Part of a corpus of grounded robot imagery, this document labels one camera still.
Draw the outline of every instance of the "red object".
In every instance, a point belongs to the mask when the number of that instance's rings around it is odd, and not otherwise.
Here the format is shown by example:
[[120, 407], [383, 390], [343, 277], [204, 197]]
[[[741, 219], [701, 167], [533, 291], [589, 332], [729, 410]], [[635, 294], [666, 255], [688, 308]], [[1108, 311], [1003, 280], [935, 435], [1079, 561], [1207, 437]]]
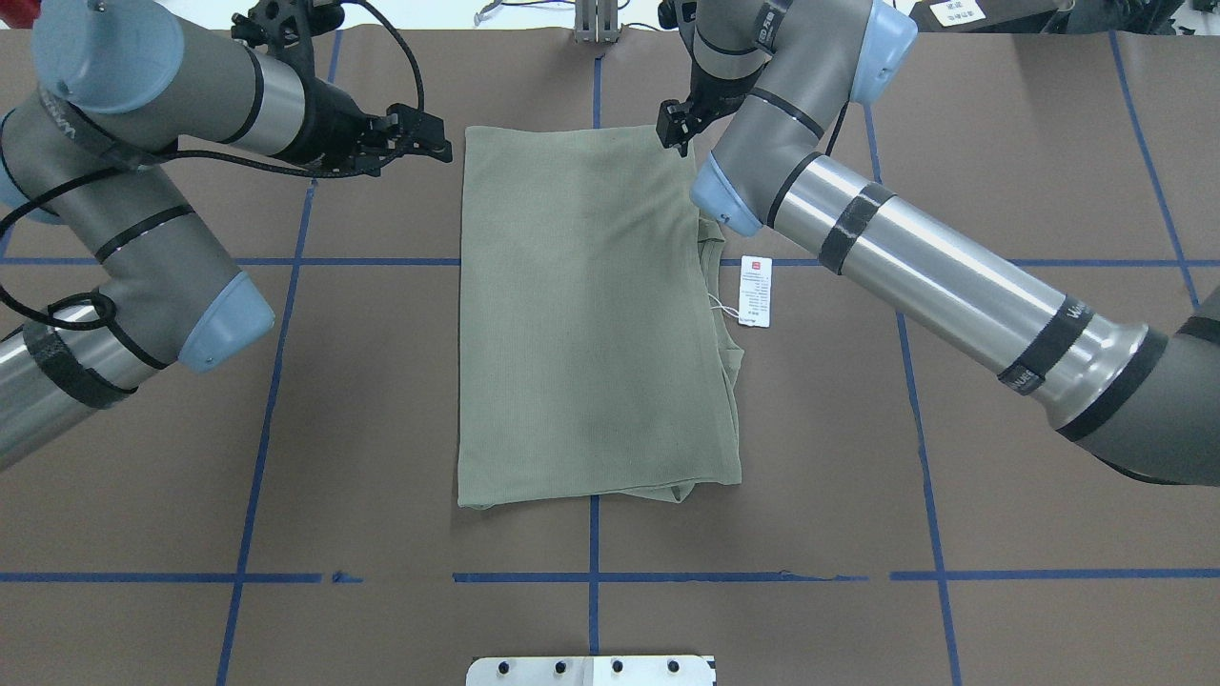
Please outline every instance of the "red object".
[[0, 0], [0, 20], [11, 28], [34, 26], [38, 12], [38, 0]]

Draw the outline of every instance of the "gray robot arm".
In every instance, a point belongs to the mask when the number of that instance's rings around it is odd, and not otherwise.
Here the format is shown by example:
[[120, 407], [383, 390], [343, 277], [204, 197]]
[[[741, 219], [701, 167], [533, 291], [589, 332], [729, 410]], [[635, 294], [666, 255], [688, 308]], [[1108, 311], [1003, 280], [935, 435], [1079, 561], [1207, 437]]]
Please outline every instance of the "gray robot arm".
[[692, 95], [661, 106], [662, 143], [684, 149], [736, 111], [695, 204], [817, 255], [1124, 474], [1220, 486], [1220, 291], [1174, 337], [1111, 322], [816, 151], [847, 101], [871, 103], [888, 84], [913, 22], [881, 0], [666, 0], [660, 13], [695, 62]]
[[0, 470], [167, 365], [207, 371], [271, 328], [262, 295], [156, 166], [193, 156], [176, 151], [179, 135], [272, 156], [300, 176], [376, 175], [405, 154], [451, 160], [422, 104], [373, 117], [314, 76], [311, 33], [342, 21], [334, 2], [262, 0], [234, 35], [267, 44], [264, 54], [152, 0], [43, 4], [40, 88], [0, 122], [0, 201], [33, 206], [96, 178], [30, 215], [70, 225], [110, 281], [24, 312], [30, 321], [0, 342]]

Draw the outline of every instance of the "folded garment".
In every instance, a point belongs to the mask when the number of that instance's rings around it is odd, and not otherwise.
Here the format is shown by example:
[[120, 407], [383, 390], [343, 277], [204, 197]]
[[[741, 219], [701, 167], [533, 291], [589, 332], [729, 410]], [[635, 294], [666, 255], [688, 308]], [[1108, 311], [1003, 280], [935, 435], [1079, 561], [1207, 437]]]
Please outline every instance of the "folded garment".
[[741, 483], [723, 236], [651, 127], [466, 129], [458, 504]]

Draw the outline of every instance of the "folded cloth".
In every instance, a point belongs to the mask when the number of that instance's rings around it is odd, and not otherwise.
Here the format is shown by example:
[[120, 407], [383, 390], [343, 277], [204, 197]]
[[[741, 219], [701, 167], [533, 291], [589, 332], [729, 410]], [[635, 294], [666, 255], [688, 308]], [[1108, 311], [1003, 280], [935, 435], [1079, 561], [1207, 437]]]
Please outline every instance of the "folded cloth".
[[723, 236], [651, 127], [466, 129], [458, 504], [741, 483]]

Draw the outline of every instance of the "light blue cap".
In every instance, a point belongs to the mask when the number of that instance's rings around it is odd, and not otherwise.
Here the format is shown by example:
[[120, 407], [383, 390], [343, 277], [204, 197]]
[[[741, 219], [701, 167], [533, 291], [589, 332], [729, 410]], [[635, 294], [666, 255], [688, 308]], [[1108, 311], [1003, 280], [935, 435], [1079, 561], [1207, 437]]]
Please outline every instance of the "light blue cap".
[[[9, 115], [5, 115], [4, 118], [0, 120], [0, 140], [4, 139], [4, 123], [9, 121]], [[0, 204], [9, 205], [9, 208], [16, 210], [28, 201], [29, 198], [21, 192], [21, 188], [17, 188], [17, 182], [9, 176], [9, 165], [4, 164], [4, 145], [0, 144]], [[63, 220], [51, 212], [48, 212], [46, 210], [34, 210], [26, 215], [26, 217], [43, 223], [63, 223]]]
[[716, 221], [742, 236], [754, 236], [762, 228], [762, 222], [745, 206], [745, 201], [737, 194], [733, 184], [728, 183], [712, 155], [708, 155], [708, 161], [694, 178], [691, 200], [700, 210], [716, 217]]
[[43, 88], [87, 112], [121, 115], [165, 92], [185, 42], [178, 18], [152, 0], [52, 0], [33, 48]]
[[199, 317], [178, 353], [178, 361], [203, 374], [271, 331], [276, 312], [244, 271], [221, 291]]
[[869, 27], [864, 31], [860, 61], [852, 84], [852, 101], [871, 105], [893, 81], [910, 54], [919, 27], [906, 15], [882, 0], [872, 0]]

